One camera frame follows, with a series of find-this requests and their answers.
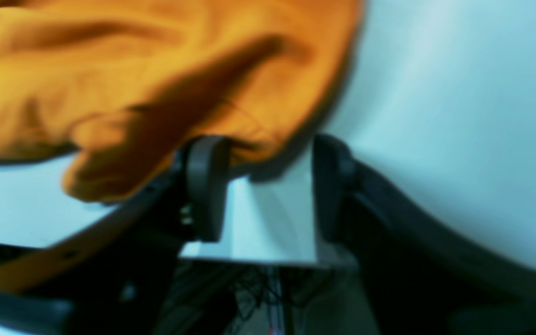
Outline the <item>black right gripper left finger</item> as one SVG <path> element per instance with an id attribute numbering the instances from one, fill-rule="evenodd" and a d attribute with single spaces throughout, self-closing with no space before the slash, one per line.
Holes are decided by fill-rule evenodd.
<path id="1" fill-rule="evenodd" d="M 221 239 L 230 149 L 225 136 L 200 136 L 96 224 L 0 264 L 0 326 L 37 335 L 153 333 L 185 244 Z"/>

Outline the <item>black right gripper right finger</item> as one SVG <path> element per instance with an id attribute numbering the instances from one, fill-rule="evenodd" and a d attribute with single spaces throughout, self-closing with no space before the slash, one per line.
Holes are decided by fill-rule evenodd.
<path id="1" fill-rule="evenodd" d="M 317 135 L 315 218 L 350 251 L 382 335 L 536 335 L 536 271 L 432 218 L 349 147 Z"/>

